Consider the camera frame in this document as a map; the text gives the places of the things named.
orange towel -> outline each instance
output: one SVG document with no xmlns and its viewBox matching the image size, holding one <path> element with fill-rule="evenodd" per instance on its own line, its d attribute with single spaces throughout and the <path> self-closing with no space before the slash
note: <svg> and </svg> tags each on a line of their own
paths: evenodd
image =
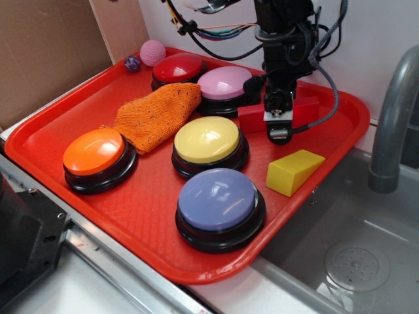
<svg viewBox="0 0 419 314">
<path fill-rule="evenodd" d="M 118 110 L 115 129 L 144 155 L 174 135 L 200 102 L 199 85 L 167 84 L 123 105 Z"/>
</svg>

button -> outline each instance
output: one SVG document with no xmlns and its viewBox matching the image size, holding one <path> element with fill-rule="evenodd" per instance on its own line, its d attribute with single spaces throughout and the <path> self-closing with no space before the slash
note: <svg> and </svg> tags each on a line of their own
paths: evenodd
<svg viewBox="0 0 419 314">
<path fill-rule="evenodd" d="M 90 131 L 72 142 L 64 152 L 68 172 L 93 175 L 113 165 L 124 152 L 122 136 L 113 129 Z"/>
<path fill-rule="evenodd" d="M 182 159 L 195 164 L 216 162 L 230 155 L 240 141 L 237 125 L 221 116 L 206 116 L 185 124 L 175 136 Z"/>
<path fill-rule="evenodd" d="M 250 78 L 250 71 L 243 67 L 219 67 L 203 74 L 198 84 L 201 86 L 202 97 L 226 100 L 243 95 L 243 84 Z"/>
<path fill-rule="evenodd" d="M 255 207 L 253 183 L 241 172 L 217 168 L 189 180 L 179 196 L 179 210 L 193 227 L 215 231 L 243 221 Z"/>
<path fill-rule="evenodd" d="M 176 83 L 192 79 L 204 68 L 204 62 L 196 54 L 174 54 L 156 63 L 153 74 L 163 83 Z"/>
</svg>

pink button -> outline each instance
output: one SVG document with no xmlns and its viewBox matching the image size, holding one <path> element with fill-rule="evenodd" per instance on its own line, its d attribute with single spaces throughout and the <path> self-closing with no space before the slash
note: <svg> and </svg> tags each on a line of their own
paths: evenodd
<svg viewBox="0 0 419 314">
<path fill-rule="evenodd" d="M 243 84 L 251 78 L 243 67 L 219 67 L 200 77 L 202 97 L 212 100 L 227 100 L 244 94 Z"/>
</svg>

faucet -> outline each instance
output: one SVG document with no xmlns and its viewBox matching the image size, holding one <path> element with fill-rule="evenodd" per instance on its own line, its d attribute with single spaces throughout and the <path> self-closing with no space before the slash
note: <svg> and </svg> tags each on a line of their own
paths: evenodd
<svg viewBox="0 0 419 314">
<path fill-rule="evenodd" d="M 419 167 L 419 45 L 401 58 L 387 89 L 374 139 L 368 185 L 396 190 L 400 163 Z"/>
</svg>

red block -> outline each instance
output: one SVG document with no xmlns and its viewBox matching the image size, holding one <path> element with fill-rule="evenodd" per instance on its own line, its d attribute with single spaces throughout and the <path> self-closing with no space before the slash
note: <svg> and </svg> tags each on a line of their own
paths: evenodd
<svg viewBox="0 0 419 314">
<path fill-rule="evenodd" d="M 265 131 L 262 103 L 238 108 L 238 120 L 243 133 Z M 304 97 L 294 100 L 293 128 L 309 124 L 319 118 L 319 100 L 317 97 Z"/>
</svg>

